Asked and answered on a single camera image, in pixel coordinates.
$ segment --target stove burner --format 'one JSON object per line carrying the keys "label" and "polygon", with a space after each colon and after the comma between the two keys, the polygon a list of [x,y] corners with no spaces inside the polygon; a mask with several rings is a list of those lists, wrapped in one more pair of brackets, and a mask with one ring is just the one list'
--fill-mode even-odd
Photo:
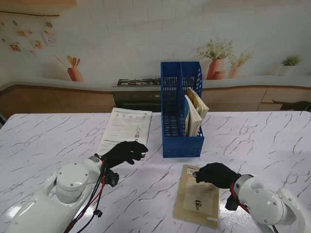
{"label": "stove burner", "polygon": [[161,79],[141,79],[141,80],[130,80],[130,79],[119,79],[117,86],[160,86]]}

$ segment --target blue file organizer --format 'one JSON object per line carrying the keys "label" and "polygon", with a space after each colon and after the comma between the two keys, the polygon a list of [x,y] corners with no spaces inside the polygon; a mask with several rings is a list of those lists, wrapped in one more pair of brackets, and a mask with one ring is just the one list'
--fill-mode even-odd
{"label": "blue file organizer", "polygon": [[199,62],[161,62],[162,146],[164,158],[200,157],[204,137],[185,137],[184,95],[191,87],[202,95]]}

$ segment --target booklet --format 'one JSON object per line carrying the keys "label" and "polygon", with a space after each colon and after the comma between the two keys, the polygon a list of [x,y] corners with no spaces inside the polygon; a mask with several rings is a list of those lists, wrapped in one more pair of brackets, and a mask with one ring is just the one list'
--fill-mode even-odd
{"label": "booklet", "polygon": [[192,174],[199,169],[183,166],[173,217],[217,228],[219,188],[211,183],[197,183]]}
{"label": "booklet", "polygon": [[152,112],[113,108],[96,153],[101,156],[123,141],[147,145]]}
{"label": "booklet", "polygon": [[184,98],[184,113],[188,112],[188,115],[184,115],[185,118],[185,136],[195,137],[198,135],[202,118],[199,113],[195,110],[191,100],[187,95]]}
{"label": "booklet", "polygon": [[196,111],[199,113],[202,119],[204,119],[204,117],[206,116],[206,113],[209,111],[209,108],[206,106],[203,100],[199,97],[199,95],[190,87],[188,87],[187,89],[187,96],[193,103],[193,106],[195,107]]}

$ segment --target brown booklet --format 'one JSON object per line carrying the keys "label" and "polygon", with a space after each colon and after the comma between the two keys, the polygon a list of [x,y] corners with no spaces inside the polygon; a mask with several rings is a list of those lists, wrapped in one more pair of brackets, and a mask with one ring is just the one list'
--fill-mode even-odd
{"label": "brown booklet", "polygon": [[173,217],[217,228],[219,188],[210,183],[197,183],[192,173],[199,169],[184,165]]}

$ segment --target red cable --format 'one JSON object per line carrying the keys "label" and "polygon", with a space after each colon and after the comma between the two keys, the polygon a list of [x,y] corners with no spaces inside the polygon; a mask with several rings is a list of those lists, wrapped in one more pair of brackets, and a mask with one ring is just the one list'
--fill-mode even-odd
{"label": "red cable", "polygon": [[242,204],[242,202],[239,201],[239,198],[237,197],[236,193],[234,192],[234,190],[233,190],[234,184],[235,184],[235,182],[232,182],[231,188],[230,188],[230,191],[231,191],[232,196],[238,201],[238,205],[239,205],[242,209],[244,209],[247,213],[249,213],[249,210]]}
{"label": "red cable", "polygon": [[74,222],[72,222],[72,223],[66,228],[66,230],[65,230],[64,232],[68,232],[68,230],[71,230],[72,227],[76,224],[76,222],[77,222],[80,218],[83,217],[83,215],[85,214],[85,212],[86,212],[86,210],[88,209],[88,207],[89,207],[89,206],[96,200],[96,198],[102,193],[102,191],[103,191],[103,189],[104,189],[104,186],[105,186],[105,176],[103,176],[102,187],[101,187],[99,193],[98,193],[98,194],[96,195],[96,197],[91,201],[91,203],[87,206],[87,208],[83,211],[83,213],[80,215],[80,217],[79,217],[77,220],[75,220]]}

